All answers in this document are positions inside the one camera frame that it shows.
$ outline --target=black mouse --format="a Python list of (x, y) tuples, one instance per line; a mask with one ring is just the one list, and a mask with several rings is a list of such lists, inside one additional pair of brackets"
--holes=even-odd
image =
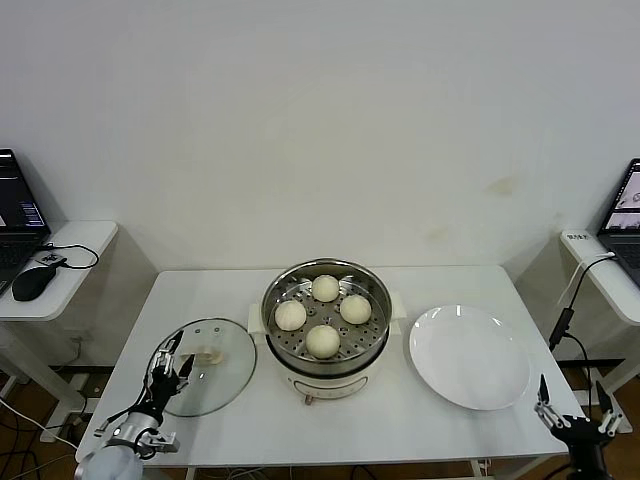
[(28, 302), (38, 298), (49, 282), (56, 276), (57, 266), (36, 267), (22, 272), (13, 281), (13, 298), (19, 302)]

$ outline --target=robotic arm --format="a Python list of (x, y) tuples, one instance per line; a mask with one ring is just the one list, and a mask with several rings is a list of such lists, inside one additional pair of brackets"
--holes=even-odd
[(600, 408), (603, 412), (599, 424), (590, 418), (560, 415), (549, 403), (549, 391), (544, 375), (540, 376), (538, 402), (534, 410), (551, 431), (551, 435), (567, 444), (573, 472), (568, 480), (613, 480), (604, 463), (603, 449), (616, 434), (622, 415), (615, 414), (611, 398), (600, 382), (596, 382)]
[(173, 369), (181, 340), (182, 331), (157, 351), (150, 368), (151, 385), (148, 385), (147, 373), (138, 400), (107, 419), (96, 430), (95, 435), (101, 437), (111, 423), (127, 414), (104, 446), (80, 462), (75, 480), (138, 480), (142, 477), (142, 460), (153, 458), (157, 452), (178, 451), (180, 442), (175, 432), (167, 435), (158, 428), (164, 420), (162, 412), (167, 403), (188, 385), (193, 368), (195, 356), (191, 355), (177, 374)]

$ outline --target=white side table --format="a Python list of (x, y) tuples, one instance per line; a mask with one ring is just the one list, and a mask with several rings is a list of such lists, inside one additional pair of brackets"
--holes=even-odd
[[(586, 230), (565, 230), (561, 234), (562, 243), (578, 262), (594, 261), (594, 255), (606, 253), (608, 250), (600, 241)], [(631, 280), (616, 262), (602, 262), (594, 265), (587, 273), (595, 286), (600, 290), (611, 308), (620, 319), (632, 326), (640, 327), (640, 288)], [(602, 387), (611, 396), (616, 411), (624, 412), (615, 397), (614, 392), (640, 373), (640, 348), (628, 356), (624, 362), (614, 368), (605, 377), (597, 369), (591, 369), (592, 381), (600, 381)], [(591, 392), (597, 404), (598, 395), (595, 389)], [(588, 391), (575, 392), (580, 405), (588, 405)], [(633, 427), (624, 416), (619, 428), (620, 433), (630, 433)]]
[[(72, 221), (51, 225), (52, 234), (47, 239), (55, 245), (81, 244), (101, 255), (118, 229), (114, 222), (107, 221)], [(93, 256), (80, 249), (64, 250), (64, 256), (72, 265), (84, 265), (93, 260)], [(29, 262), (26, 269), (40, 266), (35, 260)], [(56, 397), (58, 405), (49, 418), (48, 425), (63, 424), (72, 412), (80, 412), (84, 406), (84, 398), (78, 393), (86, 382), (87, 375), (75, 375), (71, 383), (66, 383), (51, 370), (38, 355), (29, 348), (12, 331), (15, 322), (44, 322), (58, 317), (68, 305), (84, 279), (89, 275), (87, 270), (59, 269), (55, 278), (47, 286), (44, 293), (30, 302), (17, 302), (13, 299), (11, 289), (0, 296), (0, 352), (2, 356), (15, 365), (20, 371), (40, 384)], [(89, 399), (86, 412), (93, 412), (97, 399)], [(42, 441), (53, 441), (48, 433), (40, 437)]]

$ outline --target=laptop screen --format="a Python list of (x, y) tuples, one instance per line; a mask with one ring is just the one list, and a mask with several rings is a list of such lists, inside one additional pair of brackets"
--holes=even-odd
[(0, 232), (45, 227), (11, 150), (0, 150)]
[(640, 159), (631, 163), (602, 230), (640, 231)]

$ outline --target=pot lid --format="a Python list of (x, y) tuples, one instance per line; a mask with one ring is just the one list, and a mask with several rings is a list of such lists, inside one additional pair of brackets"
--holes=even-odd
[[(165, 411), (178, 417), (197, 417), (231, 403), (249, 383), (256, 366), (256, 348), (247, 330), (224, 318), (191, 322), (180, 330), (174, 370), (195, 355), (189, 384), (169, 400)], [(165, 345), (177, 332), (161, 344)]]

